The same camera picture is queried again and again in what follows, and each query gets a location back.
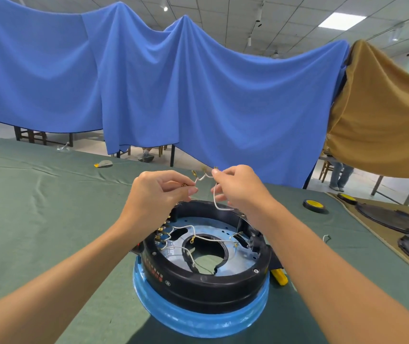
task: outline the tan mat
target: tan mat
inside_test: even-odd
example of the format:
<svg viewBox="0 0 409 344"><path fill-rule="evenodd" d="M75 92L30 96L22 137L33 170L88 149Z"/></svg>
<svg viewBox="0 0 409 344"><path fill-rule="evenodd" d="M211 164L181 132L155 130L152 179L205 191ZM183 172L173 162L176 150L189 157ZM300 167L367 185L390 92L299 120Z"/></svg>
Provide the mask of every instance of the tan mat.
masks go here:
<svg viewBox="0 0 409 344"><path fill-rule="evenodd" d="M339 200L336 195L331 195L335 199ZM401 210L409 214L409 206L399 205L399 204L392 204L392 203L385 203L376 200L370 199L360 199L356 198L359 203L364 204L371 204L376 205L385 209L390 210ZM398 246L398 240L403 237L405 234L399 231L395 231L393 229L387 228L385 226L380 225L377 222L372 221L371 219L365 217L360 212L357 211L354 205L348 204L342 200L339 200L345 208L355 216L368 230L374 233L381 241L383 241L388 247L390 247L395 253L397 253L403 260L405 260L409 264L409 256L405 254L401 248Z"/></svg>

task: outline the blue cloth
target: blue cloth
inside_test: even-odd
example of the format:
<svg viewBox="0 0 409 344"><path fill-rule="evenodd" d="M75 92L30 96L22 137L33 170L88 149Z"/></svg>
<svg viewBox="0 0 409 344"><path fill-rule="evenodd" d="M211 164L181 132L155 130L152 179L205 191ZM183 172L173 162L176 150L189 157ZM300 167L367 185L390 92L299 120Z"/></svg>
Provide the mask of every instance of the blue cloth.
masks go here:
<svg viewBox="0 0 409 344"><path fill-rule="evenodd" d="M337 41L274 60L226 49L186 16L157 32L123 3L65 15L0 0L0 121L104 129L108 153L177 144L211 167L248 164L301 187L348 52Z"/></svg>

